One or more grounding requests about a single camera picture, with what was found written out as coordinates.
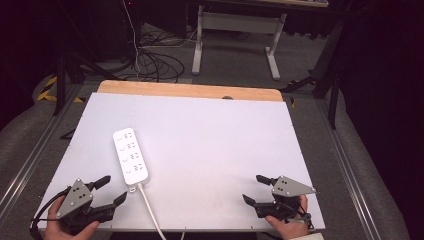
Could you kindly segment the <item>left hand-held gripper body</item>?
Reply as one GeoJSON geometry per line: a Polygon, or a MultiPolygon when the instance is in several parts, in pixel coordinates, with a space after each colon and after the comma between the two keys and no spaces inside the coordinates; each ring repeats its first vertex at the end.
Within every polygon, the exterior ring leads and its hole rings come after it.
{"type": "Polygon", "coordinates": [[[90,236],[95,232],[96,227],[91,226],[96,223],[91,207],[94,188],[94,182],[84,183],[81,179],[77,179],[70,187],[56,214],[56,219],[66,233],[90,236]]]}

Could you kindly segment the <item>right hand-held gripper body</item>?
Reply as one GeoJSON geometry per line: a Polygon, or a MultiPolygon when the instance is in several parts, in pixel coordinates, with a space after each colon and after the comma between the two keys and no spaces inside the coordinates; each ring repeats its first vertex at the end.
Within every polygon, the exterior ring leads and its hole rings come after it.
{"type": "Polygon", "coordinates": [[[272,186],[271,194],[274,200],[264,204],[266,216],[273,216],[285,223],[298,222],[307,223],[311,221],[308,213],[300,203],[300,196],[316,194],[317,190],[286,176],[280,176],[272,186]]]}

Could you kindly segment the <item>person's left hand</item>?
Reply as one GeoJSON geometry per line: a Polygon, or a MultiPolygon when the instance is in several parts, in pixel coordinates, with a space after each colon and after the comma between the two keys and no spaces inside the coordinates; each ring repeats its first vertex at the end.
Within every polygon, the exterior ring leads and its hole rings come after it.
{"type": "Polygon", "coordinates": [[[59,197],[48,209],[49,221],[47,222],[45,229],[44,240],[89,240],[89,238],[96,232],[100,225],[98,221],[90,223],[77,235],[71,235],[67,233],[62,229],[61,224],[56,221],[57,212],[61,207],[64,199],[64,196],[59,197]]]}

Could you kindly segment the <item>person's right hand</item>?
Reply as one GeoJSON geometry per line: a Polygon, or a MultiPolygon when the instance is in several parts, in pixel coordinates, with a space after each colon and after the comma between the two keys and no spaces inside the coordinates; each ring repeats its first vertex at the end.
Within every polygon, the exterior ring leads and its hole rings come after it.
{"type": "Polygon", "coordinates": [[[307,236],[309,227],[307,223],[285,223],[273,216],[266,216],[265,220],[281,235],[283,240],[292,240],[307,236]]]}

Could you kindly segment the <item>white power strip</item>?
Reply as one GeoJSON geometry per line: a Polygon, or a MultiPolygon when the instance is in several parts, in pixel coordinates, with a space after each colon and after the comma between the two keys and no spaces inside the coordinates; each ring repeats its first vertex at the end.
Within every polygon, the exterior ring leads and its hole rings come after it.
{"type": "Polygon", "coordinates": [[[113,141],[125,183],[128,186],[146,184],[149,172],[134,130],[125,128],[116,131],[113,141]]]}

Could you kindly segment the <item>white table cover board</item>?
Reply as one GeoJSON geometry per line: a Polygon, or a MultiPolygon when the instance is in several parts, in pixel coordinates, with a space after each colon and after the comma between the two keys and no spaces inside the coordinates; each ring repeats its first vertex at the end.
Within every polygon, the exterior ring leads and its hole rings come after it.
{"type": "Polygon", "coordinates": [[[127,193],[111,231],[265,231],[242,195],[272,199],[256,175],[312,183],[283,102],[94,93],[44,198],[76,179],[111,181],[94,193],[94,205],[127,193]],[[132,128],[150,174],[128,193],[113,134],[132,128]]]}

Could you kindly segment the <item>yellow black floor tape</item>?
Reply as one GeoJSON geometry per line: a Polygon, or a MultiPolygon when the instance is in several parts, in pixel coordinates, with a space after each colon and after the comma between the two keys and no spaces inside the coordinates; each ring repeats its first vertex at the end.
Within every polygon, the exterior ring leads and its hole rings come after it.
{"type": "Polygon", "coordinates": [[[52,75],[50,79],[46,82],[46,84],[44,85],[41,93],[37,97],[37,100],[38,101],[46,100],[46,101],[56,102],[57,96],[52,95],[52,89],[53,89],[53,86],[56,84],[56,82],[57,82],[57,77],[55,75],[52,75]]]}

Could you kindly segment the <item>black metal stand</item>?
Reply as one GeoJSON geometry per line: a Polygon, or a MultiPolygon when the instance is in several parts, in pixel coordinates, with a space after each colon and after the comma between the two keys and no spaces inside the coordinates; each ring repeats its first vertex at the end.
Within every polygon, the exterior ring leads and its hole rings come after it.
{"type": "Polygon", "coordinates": [[[312,90],[312,96],[315,99],[323,99],[327,92],[331,91],[327,119],[332,129],[336,129],[335,117],[340,87],[340,81],[336,73],[335,53],[343,27],[344,20],[338,20],[329,34],[327,42],[310,75],[299,82],[293,82],[281,89],[282,93],[291,93],[315,82],[315,88],[312,90]]]}
{"type": "Polygon", "coordinates": [[[65,108],[66,103],[66,77],[69,77],[73,84],[82,84],[85,81],[82,65],[92,70],[94,73],[105,77],[106,79],[116,79],[116,76],[99,65],[90,61],[82,54],[72,51],[60,51],[57,55],[56,70],[56,107],[53,113],[58,116],[65,108]]]}

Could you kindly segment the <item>aluminium floor rail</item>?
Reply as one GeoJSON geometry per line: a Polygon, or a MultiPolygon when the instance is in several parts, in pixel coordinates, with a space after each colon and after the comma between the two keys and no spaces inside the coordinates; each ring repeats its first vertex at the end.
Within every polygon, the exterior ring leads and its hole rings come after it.
{"type": "Polygon", "coordinates": [[[55,102],[36,102],[0,131],[0,221],[14,208],[81,89],[67,89],[57,115],[55,102]]]}
{"type": "Polygon", "coordinates": [[[327,121],[325,102],[323,100],[316,100],[315,103],[317,105],[318,111],[320,112],[321,118],[324,120],[324,125],[326,131],[330,135],[332,145],[335,147],[337,162],[341,174],[343,176],[345,185],[349,191],[349,195],[354,205],[355,211],[358,215],[359,221],[366,235],[366,239],[375,240],[373,231],[369,225],[366,204],[364,203],[363,195],[357,183],[356,177],[353,174],[352,168],[348,162],[346,153],[343,149],[337,132],[332,129],[331,125],[327,121]]]}

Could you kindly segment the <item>white metal desk frame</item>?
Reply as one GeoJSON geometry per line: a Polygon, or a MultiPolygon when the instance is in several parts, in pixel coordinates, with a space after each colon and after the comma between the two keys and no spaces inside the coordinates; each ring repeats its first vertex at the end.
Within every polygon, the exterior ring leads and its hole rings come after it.
{"type": "Polygon", "coordinates": [[[281,76],[275,59],[275,51],[278,46],[283,27],[286,21],[286,14],[281,14],[278,18],[244,16],[224,13],[210,13],[204,11],[205,7],[200,5],[197,11],[197,35],[194,58],[192,64],[192,74],[200,73],[202,59],[202,35],[203,30],[223,30],[238,31],[248,33],[272,34],[273,41],[264,48],[268,66],[272,79],[278,81],[281,76]]]}

